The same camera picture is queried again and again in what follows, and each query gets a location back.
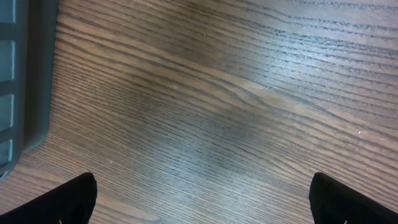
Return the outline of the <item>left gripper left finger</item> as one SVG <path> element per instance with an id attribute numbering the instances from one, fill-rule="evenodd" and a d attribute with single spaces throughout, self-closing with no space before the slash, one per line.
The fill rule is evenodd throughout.
<path id="1" fill-rule="evenodd" d="M 97 183 L 86 172 L 20 207 L 1 215 L 1 224 L 88 224 L 97 198 Z"/>

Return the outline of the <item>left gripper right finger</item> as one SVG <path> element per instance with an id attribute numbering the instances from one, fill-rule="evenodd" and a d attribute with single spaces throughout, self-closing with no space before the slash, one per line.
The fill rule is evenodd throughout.
<path id="1" fill-rule="evenodd" d="M 308 198 L 315 224 L 397 224 L 396 212 L 321 172 Z"/>

